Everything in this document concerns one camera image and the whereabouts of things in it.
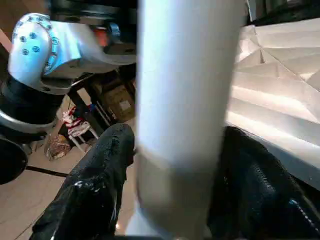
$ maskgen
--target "white cylinder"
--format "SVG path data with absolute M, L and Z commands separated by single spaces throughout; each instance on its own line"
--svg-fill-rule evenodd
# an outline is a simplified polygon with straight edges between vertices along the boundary
M 147 223 L 165 238 L 202 237 L 243 3 L 140 3 L 136 163 L 138 212 L 146 219 L 134 217 L 128 235 L 145 235 Z

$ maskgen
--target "black cable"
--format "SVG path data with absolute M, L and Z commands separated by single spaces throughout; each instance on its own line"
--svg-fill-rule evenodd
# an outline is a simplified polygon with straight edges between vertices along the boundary
M 49 175 L 62 177 L 62 178 L 66 178 L 68 176 L 68 173 L 51 171 L 51 170 L 40 168 L 40 167 L 36 167 L 36 166 L 26 166 L 26 170 L 33 171 L 33 172 L 38 172 L 38 173 L 43 173 L 43 174 L 49 174 Z

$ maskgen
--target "cardboard box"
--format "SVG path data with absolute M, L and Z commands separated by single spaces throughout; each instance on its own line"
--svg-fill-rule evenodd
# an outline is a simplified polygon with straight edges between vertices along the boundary
M 121 85 L 103 94 L 105 103 L 110 107 L 119 122 L 126 122 L 135 117 L 135 103 Z

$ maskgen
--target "bolt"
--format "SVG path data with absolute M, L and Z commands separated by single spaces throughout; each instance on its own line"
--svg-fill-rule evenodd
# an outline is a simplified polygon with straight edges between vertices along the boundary
M 59 39 L 56 37 L 53 37 L 51 41 L 53 45 L 57 45 L 59 43 Z
M 28 54 L 29 54 L 29 51 L 28 51 L 27 49 L 25 49 L 25 48 L 24 48 L 24 49 L 22 49 L 22 54 L 26 56 L 26 55 L 28 55 Z
M 21 37 L 20 37 L 20 41 L 23 42 L 23 43 L 25 43 L 25 42 L 27 41 L 27 39 L 26 39 L 25 36 L 21 36 Z
M 38 53 L 40 51 L 40 48 L 38 46 L 33 46 L 32 51 Z
M 30 32 L 29 37 L 31 39 L 35 39 L 37 37 L 37 34 L 35 34 L 34 32 Z

